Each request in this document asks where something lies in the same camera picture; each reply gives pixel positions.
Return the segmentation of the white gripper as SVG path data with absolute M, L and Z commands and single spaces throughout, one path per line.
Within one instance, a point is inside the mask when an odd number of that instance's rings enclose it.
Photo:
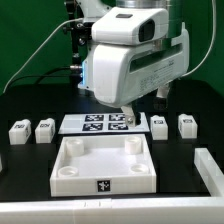
M 158 87 L 156 97 L 166 99 L 170 91 L 166 83 L 185 74 L 189 66 L 186 29 L 171 40 L 170 48 L 154 52 L 153 47 L 153 43 L 133 47 L 99 44 L 94 52 L 94 95 L 104 105 L 121 107 L 129 127 L 136 126 L 136 114 L 128 103 Z

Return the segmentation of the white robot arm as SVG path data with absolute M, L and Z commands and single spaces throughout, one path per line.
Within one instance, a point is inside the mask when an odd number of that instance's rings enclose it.
M 129 126 L 140 123 L 133 102 L 169 86 L 187 72 L 189 34 L 182 0 L 78 0 L 90 29 L 81 89 L 103 105 L 119 108 Z

